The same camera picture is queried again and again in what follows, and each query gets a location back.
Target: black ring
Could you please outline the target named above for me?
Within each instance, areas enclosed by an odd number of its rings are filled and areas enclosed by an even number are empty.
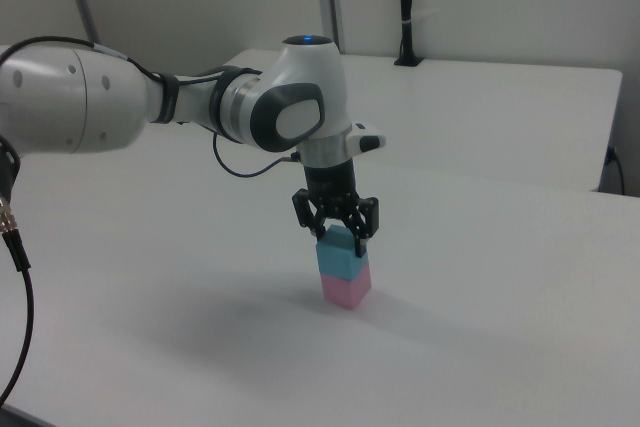
[[[162,107],[158,118],[152,123],[168,124],[173,120],[176,113],[176,103],[178,102],[178,91],[180,90],[180,81],[175,75],[158,74],[162,82]]]
[[[222,96],[224,95],[225,90],[227,90],[227,87],[229,87],[231,82],[240,77],[242,74],[260,75],[261,73],[262,72],[260,72],[259,70],[249,68],[229,67],[220,75],[220,78],[213,88],[213,92],[211,92],[211,99],[209,100],[209,117],[211,118],[213,129],[223,137],[231,140],[232,142],[235,142],[236,144],[241,144],[242,142],[239,142],[231,137],[227,133],[227,131],[224,130],[224,127],[222,127],[222,122],[220,121],[220,102],[222,102]]]

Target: cable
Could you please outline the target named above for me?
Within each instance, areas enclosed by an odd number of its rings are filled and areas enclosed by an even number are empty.
[[[200,125],[200,127],[202,127],[205,130],[208,130],[213,134],[213,155],[216,156],[216,160],[218,161],[218,164],[220,164],[220,167],[222,167],[227,173],[233,175],[234,177],[239,177],[241,179],[251,179],[253,177],[258,177],[259,175],[262,175],[265,172],[268,172],[269,170],[273,169],[276,165],[278,165],[281,162],[298,162],[300,159],[300,155],[297,152],[294,152],[289,157],[280,157],[278,160],[276,160],[275,162],[272,162],[271,164],[267,165],[264,169],[259,170],[258,172],[254,172],[252,174],[240,174],[230,169],[227,166],[227,164],[223,162],[222,157],[220,157],[220,152],[218,152],[218,133],[215,130],[210,129],[206,125],[201,125],[201,124],[198,124],[198,125]]]
[[[622,164],[620,163],[620,159],[617,155],[615,155],[613,160],[615,160],[616,165],[618,166],[618,172],[620,173],[620,192],[622,195],[627,195],[624,188],[624,174],[622,173]]]
[[[29,45],[40,44],[43,42],[60,42],[60,43],[66,43],[66,44],[83,45],[85,47],[89,47],[90,49],[96,50],[98,52],[102,52],[103,54],[121,58],[122,60],[126,60],[127,62],[130,62],[131,64],[133,64],[144,76],[148,77],[154,82],[162,83],[162,81],[158,76],[149,72],[147,69],[142,67],[138,62],[121,54],[120,52],[109,49],[108,47],[104,47],[103,45],[100,45],[100,44],[89,42],[88,40],[76,39],[74,37],[61,37],[58,35],[45,35],[41,37],[32,37],[30,39],[26,39],[16,44],[13,44],[11,47],[5,50],[2,54],[0,54],[0,66],[2,66],[2,64],[4,64],[9,57],[11,57],[13,54],[18,52],[19,50],[22,50]]]
[[[34,318],[33,286],[31,285],[31,276],[29,275],[29,268],[31,265],[29,264],[29,259],[24,250],[24,246],[22,245],[18,225],[11,213],[11,205],[4,198],[0,198],[0,231],[2,232],[2,238],[9,249],[13,263],[16,266],[16,270],[22,273],[24,287],[27,294],[27,327],[25,329],[24,341],[22,343],[22,350],[20,351],[18,363],[13,371],[13,375],[2,392],[2,395],[0,395],[0,407],[2,407],[15,387],[16,382],[18,382],[24,363],[27,360],[29,346],[31,345],[31,337],[33,335]]]
[[[624,187],[624,173],[622,172],[622,164],[620,163],[620,158],[618,157],[618,150],[609,145],[607,146],[607,153],[604,156],[604,165],[607,166],[611,162],[615,162],[618,167],[618,173],[620,174],[620,193],[622,195],[627,195]]]
[[[38,44],[41,42],[63,42],[67,44],[78,44],[78,45],[84,45],[85,47],[89,47],[90,49],[93,49],[95,45],[93,42],[89,42],[87,40],[82,40],[82,39],[75,39],[73,37],[60,37],[57,35],[32,37],[30,39],[26,39],[21,42],[18,42],[17,44],[13,44],[11,47],[5,50],[2,54],[0,54],[0,65],[4,64],[5,61],[9,57],[11,57],[13,54],[15,54],[17,51],[22,50],[29,45]]]
[[[13,375],[9,380],[9,383],[0,395],[0,407],[2,407],[11,394],[11,391],[15,387],[18,382],[18,378],[20,377],[20,373],[22,372],[22,368],[24,367],[24,363],[27,360],[27,354],[29,353],[29,346],[31,345],[31,337],[33,335],[33,318],[34,318],[34,302],[33,302],[33,286],[31,285],[31,276],[29,275],[29,271],[24,269],[22,271],[22,277],[24,279],[24,287],[27,294],[27,327],[24,333],[24,341],[22,343],[22,350],[20,351],[20,357],[18,358],[18,363],[16,364],[16,368],[13,371]]]
[[[222,158],[220,157],[220,153],[218,152],[218,133],[217,132],[213,133],[213,155],[216,156],[216,160],[220,164],[220,167],[222,167],[226,172],[233,175],[234,177],[240,177],[241,179],[251,179],[253,177],[258,177],[259,175],[262,175],[265,172],[273,169],[276,165],[278,165],[280,162],[283,162],[284,160],[280,158],[275,162],[272,162],[271,164],[267,165],[264,169],[254,172],[252,174],[239,174],[238,172],[234,172],[229,167],[227,167],[227,165],[222,161]]]
[[[213,82],[214,80],[218,80],[219,78],[220,78],[219,75],[214,75],[213,77],[205,77],[202,79],[181,80],[178,83],[180,85],[202,84],[204,82]]]

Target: black pole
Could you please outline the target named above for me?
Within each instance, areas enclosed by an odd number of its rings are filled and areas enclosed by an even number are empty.
[[[422,61],[422,57],[416,57],[413,52],[413,32],[411,31],[411,3],[412,0],[400,0],[402,14],[402,43],[400,44],[400,56],[394,62],[395,65],[415,67]]]

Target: black cable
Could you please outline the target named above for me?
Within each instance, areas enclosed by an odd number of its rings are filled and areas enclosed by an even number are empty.
[[[7,240],[5,237],[5,241],[7,242],[7,246],[9,243],[13,242],[11,240]],[[20,242],[19,246],[13,245],[13,249],[19,248],[22,250],[24,254],[24,249],[22,249],[22,243]],[[24,341],[22,343],[22,350],[20,351],[20,357],[18,358],[18,363],[16,364],[16,368],[13,371],[13,375],[9,380],[9,383],[5,387],[2,395],[0,395],[0,407],[2,407],[11,394],[11,391],[18,382],[18,378],[20,377],[20,373],[22,372],[22,368],[24,367],[24,363],[27,360],[27,354],[29,353],[29,346],[31,345],[31,337],[33,335],[33,318],[34,318],[34,302],[33,302],[33,286],[31,285],[31,276],[29,275],[28,267],[20,265],[19,262],[16,262],[16,269],[22,272],[22,277],[24,279],[24,287],[27,294],[27,327],[24,334]]]
[[[41,42],[64,42],[67,44],[78,44],[78,45],[84,45],[85,47],[89,47],[90,49],[93,49],[95,45],[93,42],[89,42],[87,40],[82,40],[82,39],[75,39],[73,37],[60,37],[57,35],[45,35],[41,37],[32,37],[30,39],[26,39],[21,42],[18,42],[17,44],[13,44],[11,47],[5,50],[2,54],[0,54],[0,65],[4,64],[5,61],[9,57],[11,57],[13,54],[15,54],[17,51],[22,50],[29,45],[39,44]]]
[[[227,167],[227,164],[225,164],[222,161],[222,157],[220,157],[220,152],[218,152],[218,133],[213,130],[210,129],[209,127],[207,127],[206,125],[200,125],[200,127],[202,127],[203,129],[208,130],[209,132],[211,132],[213,134],[213,155],[216,156],[216,160],[218,161],[218,164],[220,164],[220,167],[222,167],[227,173],[233,175],[234,177],[240,177],[241,179],[250,179],[252,177],[257,177],[259,175],[264,174],[265,172],[273,169],[276,165],[278,165],[281,162],[297,162],[298,161],[298,154],[297,153],[293,153],[291,154],[290,158],[287,157],[281,157],[278,160],[276,160],[275,162],[272,162],[271,164],[267,165],[264,169],[259,170],[258,172],[254,172],[252,174],[240,174],[238,172],[235,172],[233,170],[231,170],[229,167]]]
[[[239,174],[238,172],[234,172],[229,167],[227,167],[227,165],[222,161],[222,158],[220,157],[220,153],[218,152],[218,133],[217,132],[213,133],[213,155],[216,156],[216,160],[220,164],[220,167],[222,167],[225,171],[227,171],[229,174],[233,175],[234,177],[240,177],[241,179],[250,179],[252,177],[258,177],[259,175],[262,175],[265,172],[273,169],[276,165],[278,165],[280,162],[283,161],[283,159],[280,158],[275,162],[272,162],[271,164],[267,165],[264,169],[259,170],[258,172],[254,172],[252,174]]]
[[[96,45],[100,45],[100,44],[95,44],[93,42],[89,42],[88,40],[76,39],[74,37],[61,37],[58,35],[44,35],[40,37],[32,37],[30,39],[26,39],[16,44],[13,44],[11,47],[5,50],[2,54],[0,54],[0,66],[2,66],[2,64],[4,64],[9,57],[11,57],[13,54],[18,52],[19,50],[22,50],[29,45],[40,44],[43,42],[60,42],[60,43],[66,43],[66,44],[77,44],[77,45],[83,45],[85,47],[89,47],[90,49],[94,49]],[[123,60],[126,60],[127,62],[132,63],[144,76],[148,77],[154,82],[158,82],[158,83],[162,82],[158,76],[149,72],[147,69],[142,67],[135,60],[128,57]]]
[[[214,80],[218,80],[219,78],[220,78],[219,75],[214,75],[213,77],[204,77],[204,78],[201,78],[201,79],[181,80],[178,83],[180,85],[202,84],[204,82],[213,82]]]
[[[627,195],[624,188],[624,174],[622,173],[622,164],[620,163],[620,159],[618,158],[617,154],[613,157],[613,160],[616,162],[616,165],[618,166],[618,172],[620,173],[620,191],[622,195]]]

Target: connector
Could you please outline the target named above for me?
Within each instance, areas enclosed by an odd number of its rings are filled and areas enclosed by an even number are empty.
[[[11,213],[11,205],[4,197],[0,197],[0,234],[18,230],[16,219]]]

